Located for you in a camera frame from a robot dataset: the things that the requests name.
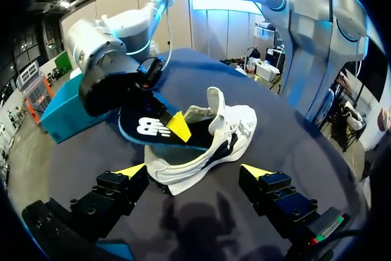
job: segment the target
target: green panel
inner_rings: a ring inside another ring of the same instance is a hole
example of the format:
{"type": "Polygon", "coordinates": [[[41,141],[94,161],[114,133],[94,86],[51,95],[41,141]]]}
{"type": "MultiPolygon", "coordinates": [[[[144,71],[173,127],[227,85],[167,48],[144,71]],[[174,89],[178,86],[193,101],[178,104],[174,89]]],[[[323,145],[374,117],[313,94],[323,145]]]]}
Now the green panel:
{"type": "Polygon", "coordinates": [[[72,65],[66,51],[58,55],[54,62],[56,63],[58,70],[62,70],[64,73],[67,73],[72,69],[72,65]]]}

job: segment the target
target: shoe tongue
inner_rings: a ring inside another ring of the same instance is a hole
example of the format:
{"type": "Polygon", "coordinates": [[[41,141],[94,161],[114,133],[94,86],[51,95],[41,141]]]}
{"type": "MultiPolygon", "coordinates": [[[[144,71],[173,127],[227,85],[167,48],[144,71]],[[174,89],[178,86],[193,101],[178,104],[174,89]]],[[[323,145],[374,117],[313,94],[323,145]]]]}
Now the shoe tongue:
{"type": "Polygon", "coordinates": [[[209,133],[214,135],[214,132],[225,126],[225,100],[224,94],[216,87],[208,88],[208,104],[209,108],[216,117],[209,124],[209,133]]]}

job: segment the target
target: new balance logo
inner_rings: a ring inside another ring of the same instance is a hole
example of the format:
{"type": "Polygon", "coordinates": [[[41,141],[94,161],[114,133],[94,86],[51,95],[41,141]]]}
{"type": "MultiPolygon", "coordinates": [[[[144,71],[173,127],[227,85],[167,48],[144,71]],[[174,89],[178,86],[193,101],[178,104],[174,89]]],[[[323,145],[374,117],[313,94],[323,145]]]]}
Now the new balance logo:
{"type": "Polygon", "coordinates": [[[139,120],[137,127],[139,134],[147,134],[149,136],[157,136],[158,133],[163,137],[169,137],[171,131],[166,128],[158,119],[151,119],[149,117],[142,117],[139,120]]]}

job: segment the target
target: shoe insole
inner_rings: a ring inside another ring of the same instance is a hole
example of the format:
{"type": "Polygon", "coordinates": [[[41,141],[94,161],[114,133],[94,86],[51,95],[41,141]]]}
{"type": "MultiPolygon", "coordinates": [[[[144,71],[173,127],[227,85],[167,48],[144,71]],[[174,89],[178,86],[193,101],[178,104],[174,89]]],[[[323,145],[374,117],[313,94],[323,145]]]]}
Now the shoe insole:
{"type": "Polygon", "coordinates": [[[148,108],[123,106],[119,114],[121,134],[129,141],[142,145],[170,145],[183,148],[208,150],[213,136],[208,131],[212,119],[189,123],[191,137],[184,142],[165,127],[156,113],[148,108]]]}

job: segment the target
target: table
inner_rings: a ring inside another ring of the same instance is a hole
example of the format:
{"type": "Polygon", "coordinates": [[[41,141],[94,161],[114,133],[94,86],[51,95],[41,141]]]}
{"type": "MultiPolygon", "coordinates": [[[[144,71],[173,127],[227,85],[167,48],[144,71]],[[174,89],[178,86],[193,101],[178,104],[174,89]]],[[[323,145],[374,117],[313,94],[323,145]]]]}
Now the table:
{"type": "MultiPolygon", "coordinates": [[[[170,197],[153,183],[130,217],[122,217],[108,240],[124,239],[137,260],[279,260],[290,247],[266,217],[258,217],[238,186],[241,163],[292,177],[300,193],[318,199],[319,212],[335,206],[349,213],[348,229],[362,225],[366,205],[344,159],[326,138],[266,87],[202,53],[180,49],[159,83],[182,110],[206,106],[206,89],[220,88],[228,105],[250,105],[258,125],[243,157],[216,166],[196,186],[170,197]]],[[[144,147],[117,135],[103,122],[55,146],[50,197],[69,208],[106,170],[141,163],[144,147]]],[[[344,239],[335,252],[349,242],[344,239]]]]}

